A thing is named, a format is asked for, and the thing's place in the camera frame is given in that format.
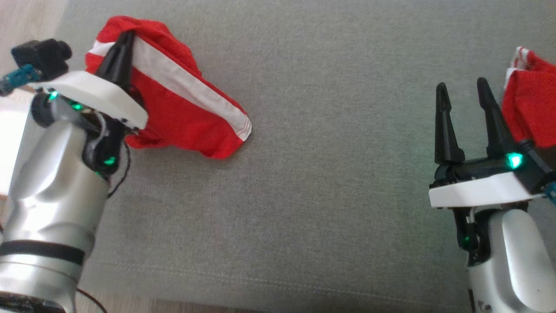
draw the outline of robotic arm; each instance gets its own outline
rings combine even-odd
[[[454,213],[466,266],[472,312],[556,312],[556,272],[528,202],[546,194],[554,201],[556,173],[531,141],[516,144],[484,78],[477,80],[485,111],[487,157],[466,162],[450,119],[444,83],[436,88],[432,207]],[[502,205],[502,209],[482,206]]]
[[[34,83],[31,113],[46,132],[10,190],[0,312],[75,312],[123,139],[147,121],[130,84],[133,38],[122,33],[95,75],[67,72],[71,50],[63,42],[12,49],[19,69],[0,82],[0,93]]]

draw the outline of gray cushion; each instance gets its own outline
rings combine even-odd
[[[133,151],[85,288],[271,312],[467,312],[451,212],[429,207],[434,95],[485,153],[475,80],[516,46],[556,61],[556,7],[520,0],[69,1],[73,69],[108,17],[166,23],[253,122],[224,161]],[[30,126],[22,156],[36,134]],[[531,209],[556,258],[554,210]]]

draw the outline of wooden floor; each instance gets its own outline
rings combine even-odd
[[[0,0],[0,75],[15,68],[9,48],[32,39],[54,36],[68,0]],[[0,216],[6,201],[0,197]],[[253,311],[186,302],[149,299],[133,295],[86,290],[101,301],[109,313],[248,313]],[[98,313],[89,299],[77,295],[78,313]]]

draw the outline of wire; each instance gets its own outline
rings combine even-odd
[[[98,308],[102,311],[102,313],[108,313],[108,311],[106,311],[106,308],[102,305],[102,303],[100,303],[100,301],[95,299],[95,297],[91,296],[90,294],[86,293],[85,291],[83,291],[79,288],[77,289],[77,292],[79,292],[83,296],[86,296],[87,298],[89,298],[89,300],[91,300],[94,304],[96,304],[98,306]]]
[[[124,141],[123,142],[125,147],[126,147],[126,154],[127,154],[127,166],[126,166],[126,170],[125,172],[123,172],[123,176],[122,179],[120,179],[120,181],[114,186],[114,189],[108,193],[107,199],[110,199],[111,196],[114,195],[114,193],[118,190],[118,187],[120,187],[120,185],[123,183],[124,180],[126,180],[127,178],[127,173],[129,173],[130,171],[130,167],[131,167],[131,152],[130,152],[130,146],[127,145],[127,143]]]

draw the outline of red garment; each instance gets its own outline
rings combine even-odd
[[[506,80],[502,114],[515,141],[556,145],[556,66],[518,47]]]
[[[94,73],[123,31],[135,30],[132,84],[139,89],[148,122],[127,143],[134,148],[174,145],[209,158],[229,157],[251,133],[242,107],[201,76],[190,49],[161,22],[115,16],[85,56]]]

